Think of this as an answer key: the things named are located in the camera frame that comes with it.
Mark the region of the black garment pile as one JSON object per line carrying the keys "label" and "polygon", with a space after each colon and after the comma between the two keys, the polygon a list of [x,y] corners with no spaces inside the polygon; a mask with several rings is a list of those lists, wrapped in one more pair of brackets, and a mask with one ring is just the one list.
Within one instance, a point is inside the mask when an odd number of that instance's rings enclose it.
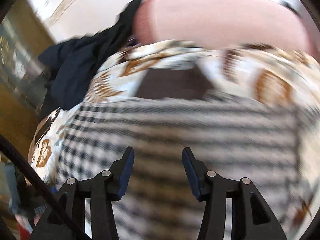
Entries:
{"label": "black garment pile", "polygon": [[44,119],[52,111],[70,110],[81,103],[100,66],[132,36],[134,16],[143,0],[132,0],[110,28],[82,38],[49,46],[38,57],[47,68],[47,92],[39,112]]}

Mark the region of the leaf pattern beige blanket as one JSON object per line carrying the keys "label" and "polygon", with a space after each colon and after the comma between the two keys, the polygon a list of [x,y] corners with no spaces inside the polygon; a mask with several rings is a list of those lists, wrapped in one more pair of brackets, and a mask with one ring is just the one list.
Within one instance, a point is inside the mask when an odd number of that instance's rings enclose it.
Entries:
{"label": "leaf pattern beige blanket", "polygon": [[319,64],[265,44],[207,50],[167,40],[107,59],[82,103],[51,113],[31,161],[60,188],[135,149],[127,192],[113,204],[121,239],[193,239],[203,204],[191,194],[185,147],[229,179],[253,180],[288,239],[319,205]]}

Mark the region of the wooden glass wardrobe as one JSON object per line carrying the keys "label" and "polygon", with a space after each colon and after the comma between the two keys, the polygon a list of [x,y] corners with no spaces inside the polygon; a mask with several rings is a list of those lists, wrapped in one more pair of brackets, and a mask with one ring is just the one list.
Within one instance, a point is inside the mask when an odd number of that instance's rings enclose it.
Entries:
{"label": "wooden glass wardrobe", "polygon": [[37,57],[53,44],[28,0],[16,0],[1,20],[1,135],[24,157],[46,94]]}

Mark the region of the pink quilted headboard cushion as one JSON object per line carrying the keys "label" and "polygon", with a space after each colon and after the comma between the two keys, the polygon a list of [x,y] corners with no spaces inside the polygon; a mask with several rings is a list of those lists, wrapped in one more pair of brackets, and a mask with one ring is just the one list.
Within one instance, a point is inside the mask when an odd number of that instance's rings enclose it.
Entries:
{"label": "pink quilted headboard cushion", "polygon": [[220,49],[263,43],[312,52],[302,20],[268,0],[146,0],[136,12],[133,33],[142,44],[176,39]]}

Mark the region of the small black object on headboard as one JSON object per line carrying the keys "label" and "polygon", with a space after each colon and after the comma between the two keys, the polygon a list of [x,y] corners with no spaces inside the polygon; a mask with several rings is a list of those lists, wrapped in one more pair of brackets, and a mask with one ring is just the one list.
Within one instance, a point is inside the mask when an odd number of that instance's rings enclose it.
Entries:
{"label": "small black object on headboard", "polygon": [[294,14],[296,14],[298,17],[300,17],[299,12],[290,4],[287,3],[286,1],[281,1],[280,4],[284,7],[286,7],[287,9],[289,9],[290,11],[292,11]]}

